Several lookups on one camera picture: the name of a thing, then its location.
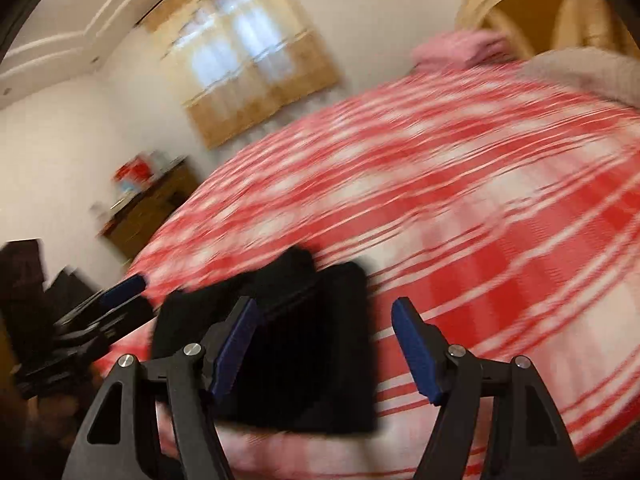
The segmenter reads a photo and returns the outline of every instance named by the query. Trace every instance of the wooden cabinet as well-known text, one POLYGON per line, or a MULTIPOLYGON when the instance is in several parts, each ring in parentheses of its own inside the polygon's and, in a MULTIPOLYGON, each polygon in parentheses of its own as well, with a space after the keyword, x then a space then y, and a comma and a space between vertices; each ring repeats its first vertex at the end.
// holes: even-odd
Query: wooden cabinet
POLYGON ((118 211, 100 234, 127 260, 132 260, 199 184, 187 161, 178 161, 158 181, 118 211))

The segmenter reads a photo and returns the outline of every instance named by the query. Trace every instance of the red object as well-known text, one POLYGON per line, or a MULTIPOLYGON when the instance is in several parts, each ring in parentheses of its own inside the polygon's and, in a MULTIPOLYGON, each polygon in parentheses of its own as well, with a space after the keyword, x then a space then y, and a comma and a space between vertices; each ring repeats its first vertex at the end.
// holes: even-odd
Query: red object
POLYGON ((139 155, 129 161, 128 167, 127 177, 136 184, 146 184, 146 181, 153 175, 153 171, 149 165, 139 155))
MULTIPOLYGON (((144 274, 160 305, 176 288, 255 269, 296 243, 319 269, 356 260, 368 272, 378 433, 221 427, 235 470, 411 476, 437 410, 416 391, 391 328, 398 296, 477 356, 530 356, 583 456, 640 411, 639 138, 632 108, 517 78, 510 66, 413 74, 242 150, 129 275, 144 274)), ((152 330, 114 344, 102 371, 124 353, 146 356, 152 330)), ((482 406, 468 476, 486 446, 482 406)), ((172 438, 165 416, 160 430, 172 438)))
POLYGON ((116 183, 127 180, 137 186, 145 187, 152 175, 151 167, 141 156, 137 155, 116 171, 113 180, 116 183))

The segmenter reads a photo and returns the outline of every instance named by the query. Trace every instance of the white wall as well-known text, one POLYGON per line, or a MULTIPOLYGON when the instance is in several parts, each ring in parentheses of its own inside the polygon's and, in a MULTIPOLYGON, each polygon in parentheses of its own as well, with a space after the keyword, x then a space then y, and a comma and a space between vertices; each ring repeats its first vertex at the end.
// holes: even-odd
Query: white wall
POLYGON ((410 52, 453 28, 462 0, 299 0, 354 93, 402 77, 410 52))
POLYGON ((128 131, 94 76, 0 111, 0 243, 42 238, 50 279, 71 265, 115 283, 123 261, 97 238, 89 208, 113 201, 111 175, 138 152, 128 131))
POLYGON ((140 151, 163 150, 170 158, 189 155, 200 176, 218 165, 216 153, 201 142, 181 104, 160 72, 150 36, 132 30, 97 74, 120 113, 129 118, 132 142, 140 151))

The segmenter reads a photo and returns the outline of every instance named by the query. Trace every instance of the black clamp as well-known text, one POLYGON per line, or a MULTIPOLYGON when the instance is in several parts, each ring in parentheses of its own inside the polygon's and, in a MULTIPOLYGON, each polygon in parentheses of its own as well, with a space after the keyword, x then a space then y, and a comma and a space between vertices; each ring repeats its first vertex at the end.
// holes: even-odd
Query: black clamp
POLYGON ((144 278, 136 274, 95 293, 57 320, 50 350, 12 370, 21 396, 74 393, 79 384, 90 383, 91 364, 106 355, 111 344, 153 319, 154 310, 142 296, 145 288, 144 278))
POLYGON ((529 358, 477 358, 450 345, 408 298, 392 324, 418 391, 440 406, 414 478, 458 480, 465 473, 481 397, 494 398, 481 480, 577 480, 580 467, 562 418, 529 358))
MULTIPOLYGON (((167 397, 182 473, 187 480, 233 474, 209 410, 231 388, 260 321, 255 301, 240 298, 200 343, 140 363, 120 357, 82 423, 63 480, 166 478, 155 402, 167 397)), ((475 357, 426 324, 408 298, 392 307, 392 324, 418 387, 440 406, 414 478, 459 480, 465 473, 481 397, 494 398, 481 480, 578 480, 580 468, 556 406, 531 361, 475 357)))
POLYGON ((184 477, 232 479, 207 412, 231 388, 259 321, 255 301, 242 297, 200 343, 142 363, 121 356, 82 422, 63 480, 164 478, 156 399, 165 397, 184 477))

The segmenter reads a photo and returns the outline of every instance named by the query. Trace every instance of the black fabric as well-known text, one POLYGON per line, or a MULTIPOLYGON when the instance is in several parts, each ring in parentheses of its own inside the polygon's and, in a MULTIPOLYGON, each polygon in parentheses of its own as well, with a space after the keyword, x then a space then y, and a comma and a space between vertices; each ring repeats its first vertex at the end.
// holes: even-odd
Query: black fabric
POLYGON ((39 240, 8 242, 0 249, 0 314, 22 364, 42 359, 52 349, 54 319, 43 282, 39 240))
POLYGON ((90 284, 87 278, 77 270, 65 267, 45 290, 44 295, 53 318, 60 319, 96 292, 98 287, 90 284))
POLYGON ((316 272, 292 247, 261 269, 164 302, 151 357, 199 341, 239 296, 256 299, 255 332, 217 420, 281 431, 329 434, 375 430, 375 359, 369 342, 367 279, 354 263, 316 272))

